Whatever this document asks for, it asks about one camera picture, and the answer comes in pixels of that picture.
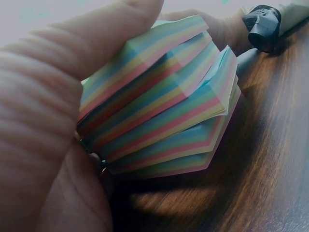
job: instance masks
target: colorful paper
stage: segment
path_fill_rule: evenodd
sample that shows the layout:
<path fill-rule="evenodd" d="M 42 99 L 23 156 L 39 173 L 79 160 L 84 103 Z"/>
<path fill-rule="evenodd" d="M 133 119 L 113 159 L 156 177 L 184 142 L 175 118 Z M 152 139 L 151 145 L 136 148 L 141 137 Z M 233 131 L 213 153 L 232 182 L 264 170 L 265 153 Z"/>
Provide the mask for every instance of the colorful paper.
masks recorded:
<path fill-rule="evenodd" d="M 90 150 L 112 162 L 208 118 L 226 113 L 236 66 L 237 58 L 230 48 L 225 49 L 200 87 L 187 99 L 103 147 L 100 136 L 91 140 L 85 137 L 85 144 Z"/>
<path fill-rule="evenodd" d="M 237 81 L 238 78 L 235 77 L 233 93 L 237 88 Z M 236 100 L 231 96 L 228 110 L 229 115 L 234 112 L 235 106 Z M 225 121 L 226 116 L 217 116 L 205 120 L 158 143 L 109 163 L 108 168 L 113 174 L 120 174 L 183 156 L 213 151 Z"/>
<path fill-rule="evenodd" d="M 207 28 L 198 15 L 176 22 L 157 21 L 149 32 L 128 41 L 110 63 L 84 82 L 79 121 L 165 53 Z"/>
<path fill-rule="evenodd" d="M 184 68 L 163 79 L 84 135 L 85 142 L 99 137 L 100 146 L 103 146 L 183 101 L 195 91 L 218 54 L 219 50 L 211 42 Z"/>
<path fill-rule="evenodd" d="M 236 87 L 232 100 L 232 104 L 235 106 L 241 91 L 239 87 Z M 176 174 L 183 174 L 189 172 L 200 171 L 208 168 L 218 146 L 223 137 L 223 134 L 226 130 L 226 127 L 231 119 L 232 112 L 225 116 L 224 126 L 220 132 L 218 140 L 215 144 L 213 151 L 200 153 L 190 156 L 184 156 L 178 159 L 173 159 L 167 162 L 159 163 L 153 166 L 149 166 L 143 169 L 136 170 L 130 173 L 124 173 L 120 175 L 123 178 L 137 178 L 137 179 L 145 179 L 145 178 L 154 178 L 154 177 L 162 177 L 168 175 L 176 175 Z"/>
<path fill-rule="evenodd" d="M 192 39 L 167 52 L 150 69 L 128 85 L 113 94 L 100 106 L 89 113 L 77 126 L 78 133 L 84 137 L 105 122 L 113 114 L 124 108 L 138 96 L 148 91 L 173 73 L 191 62 L 206 46 L 217 54 L 218 50 L 211 43 L 211 37 L 204 31 Z"/>

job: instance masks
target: wooden table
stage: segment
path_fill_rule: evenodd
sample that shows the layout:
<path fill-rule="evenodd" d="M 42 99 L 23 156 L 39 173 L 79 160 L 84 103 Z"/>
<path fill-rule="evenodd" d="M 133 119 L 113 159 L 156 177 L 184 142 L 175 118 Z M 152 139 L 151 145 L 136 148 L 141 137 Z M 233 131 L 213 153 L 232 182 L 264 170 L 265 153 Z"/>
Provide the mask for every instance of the wooden table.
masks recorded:
<path fill-rule="evenodd" d="M 309 231 L 309 22 L 244 54 L 235 113 L 205 171 L 118 187 L 116 232 Z"/>

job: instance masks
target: hand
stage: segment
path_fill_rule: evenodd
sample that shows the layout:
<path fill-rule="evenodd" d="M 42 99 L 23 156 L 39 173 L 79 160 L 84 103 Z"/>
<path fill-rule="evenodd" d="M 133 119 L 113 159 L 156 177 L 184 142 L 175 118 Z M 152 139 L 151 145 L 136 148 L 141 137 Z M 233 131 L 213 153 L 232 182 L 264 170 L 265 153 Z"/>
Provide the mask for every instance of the hand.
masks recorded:
<path fill-rule="evenodd" d="M 238 10 L 233 16 L 224 19 L 215 18 L 195 9 L 161 14 L 159 18 L 175 21 L 193 15 L 200 15 L 204 19 L 209 27 L 208 33 L 220 50 L 229 45 L 235 55 L 239 56 L 252 48 L 248 40 L 247 28 L 242 22 L 244 15 L 242 10 Z"/>
<path fill-rule="evenodd" d="M 81 81 L 147 31 L 163 0 L 123 0 L 0 48 L 0 231 L 111 231 L 74 139 Z"/>

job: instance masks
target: black object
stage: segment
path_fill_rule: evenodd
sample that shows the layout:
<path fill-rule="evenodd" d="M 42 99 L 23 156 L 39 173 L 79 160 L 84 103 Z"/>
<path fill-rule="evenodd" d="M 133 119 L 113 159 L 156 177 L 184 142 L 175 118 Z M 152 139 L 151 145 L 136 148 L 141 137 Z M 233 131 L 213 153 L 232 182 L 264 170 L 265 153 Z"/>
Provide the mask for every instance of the black object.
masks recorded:
<path fill-rule="evenodd" d="M 270 6 L 259 5 L 242 20 L 249 31 L 250 43 L 260 51 L 271 53 L 279 36 L 280 12 Z"/>

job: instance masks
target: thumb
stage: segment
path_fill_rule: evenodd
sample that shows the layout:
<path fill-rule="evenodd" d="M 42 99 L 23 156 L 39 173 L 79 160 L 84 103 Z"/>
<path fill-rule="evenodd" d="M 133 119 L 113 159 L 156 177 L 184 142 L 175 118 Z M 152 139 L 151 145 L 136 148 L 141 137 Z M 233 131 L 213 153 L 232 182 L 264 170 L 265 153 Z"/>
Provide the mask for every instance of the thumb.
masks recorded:
<path fill-rule="evenodd" d="M 35 222 L 72 142 L 80 81 L 147 31 L 162 4 L 118 1 L 0 47 L 0 231 Z"/>
<path fill-rule="evenodd" d="M 2 51 L 53 65 L 78 79 L 101 68 L 124 43 L 146 32 L 157 19 L 163 0 L 122 0 L 65 22 L 19 35 Z"/>

